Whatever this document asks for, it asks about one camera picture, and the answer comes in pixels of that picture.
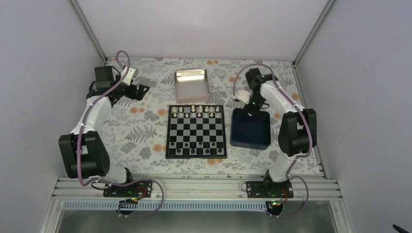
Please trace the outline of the blue plastic piece tray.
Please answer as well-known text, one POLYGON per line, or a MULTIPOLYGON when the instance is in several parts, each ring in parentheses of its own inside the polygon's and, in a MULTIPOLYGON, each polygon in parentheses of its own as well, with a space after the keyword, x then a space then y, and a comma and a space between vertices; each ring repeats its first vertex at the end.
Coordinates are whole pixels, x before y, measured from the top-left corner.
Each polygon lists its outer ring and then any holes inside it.
POLYGON ((259 111, 250 115, 245 109, 232 112, 230 145, 239 148, 265 150, 271 144, 270 114, 259 111))

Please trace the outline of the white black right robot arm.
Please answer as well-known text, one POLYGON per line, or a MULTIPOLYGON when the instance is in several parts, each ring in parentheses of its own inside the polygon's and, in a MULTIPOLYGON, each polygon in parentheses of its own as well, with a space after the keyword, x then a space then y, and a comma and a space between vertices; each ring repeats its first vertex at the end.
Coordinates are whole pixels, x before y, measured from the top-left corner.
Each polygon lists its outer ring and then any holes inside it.
POLYGON ((297 159, 308 157, 316 145, 316 112, 294 101, 273 73, 263 75, 258 68, 252 68, 245 77, 252 91, 245 106, 247 112, 257 115, 267 104, 282 115, 278 143, 284 155, 278 156, 267 170, 260 186, 260 193, 274 198, 288 189, 286 183, 297 159))

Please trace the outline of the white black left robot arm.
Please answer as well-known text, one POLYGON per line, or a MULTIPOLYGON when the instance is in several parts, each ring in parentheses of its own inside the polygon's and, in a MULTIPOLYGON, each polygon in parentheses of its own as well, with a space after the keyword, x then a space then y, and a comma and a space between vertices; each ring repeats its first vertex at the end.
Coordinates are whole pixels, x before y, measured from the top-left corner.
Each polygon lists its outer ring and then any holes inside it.
POLYGON ((90 179, 86 185, 97 182, 115 184, 116 190, 127 197, 135 191, 133 176, 129 169, 111 164, 99 131, 112 107, 122 97, 142 100, 150 88, 133 84, 138 69, 123 67, 116 75, 114 70, 113 66, 94 69, 95 81, 89 86, 83 115, 69 134, 60 136, 58 145, 69 178, 90 179))

